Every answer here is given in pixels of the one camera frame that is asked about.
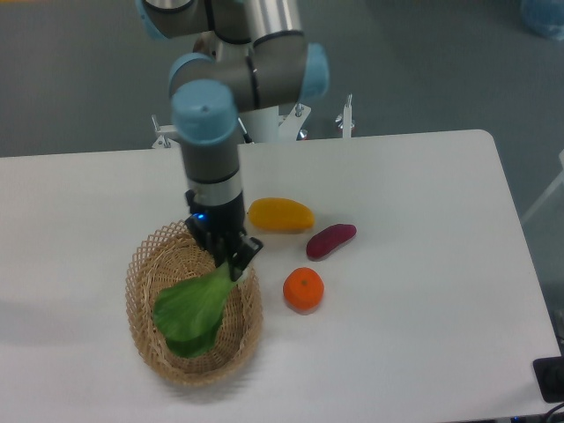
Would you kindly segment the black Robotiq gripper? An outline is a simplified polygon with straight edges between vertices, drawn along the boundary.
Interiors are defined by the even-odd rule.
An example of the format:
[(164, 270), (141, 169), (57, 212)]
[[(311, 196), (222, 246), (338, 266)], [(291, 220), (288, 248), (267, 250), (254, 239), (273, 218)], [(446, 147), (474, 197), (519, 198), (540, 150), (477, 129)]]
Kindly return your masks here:
[(207, 251), (216, 265), (220, 254), (226, 256), (230, 279), (238, 281), (255, 256), (263, 249), (263, 243), (249, 237), (244, 229), (243, 193), (220, 205), (204, 205), (197, 201), (193, 189), (185, 193), (190, 216), (184, 221), (197, 245)]

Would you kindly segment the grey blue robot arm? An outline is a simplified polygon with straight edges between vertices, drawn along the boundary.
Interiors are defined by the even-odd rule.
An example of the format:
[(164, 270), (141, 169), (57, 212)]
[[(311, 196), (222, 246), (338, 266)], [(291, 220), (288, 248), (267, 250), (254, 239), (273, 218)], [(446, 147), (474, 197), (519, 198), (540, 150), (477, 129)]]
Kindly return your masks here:
[(189, 186), (187, 228), (236, 281), (262, 248), (244, 227), (240, 116), (325, 95), (327, 56), (307, 42), (294, 1), (139, 1), (136, 7), (154, 38), (211, 33), (243, 50), (234, 58), (181, 56), (167, 88)]

